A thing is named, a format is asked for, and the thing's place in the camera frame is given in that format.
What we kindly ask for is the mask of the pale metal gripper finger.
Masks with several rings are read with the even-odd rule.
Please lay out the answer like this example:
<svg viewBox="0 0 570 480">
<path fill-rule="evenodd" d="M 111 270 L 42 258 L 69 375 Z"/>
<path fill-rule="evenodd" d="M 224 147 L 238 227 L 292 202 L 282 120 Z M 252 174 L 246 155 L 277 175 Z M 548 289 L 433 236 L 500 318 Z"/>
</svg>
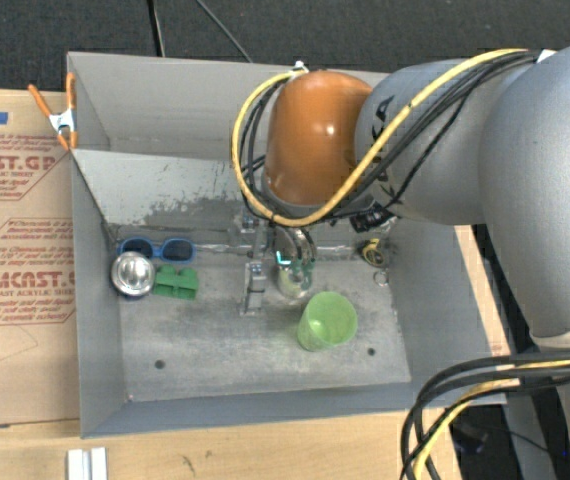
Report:
<svg viewBox="0 0 570 480">
<path fill-rule="evenodd" d="M 241 219 L 241 241 L 249 247 L 246 256 L 250 262 L 262 262 L 267 242 L 265 221 L 244 212 Z"/>
<path fill-rule="evenodd" d="M 262 261 L 250 261 L 245 265 L 244 295 L 240 306 L 242 316 L 255 315 L 262 308 L 268 286 L 268 272 Z"/>
</svg>

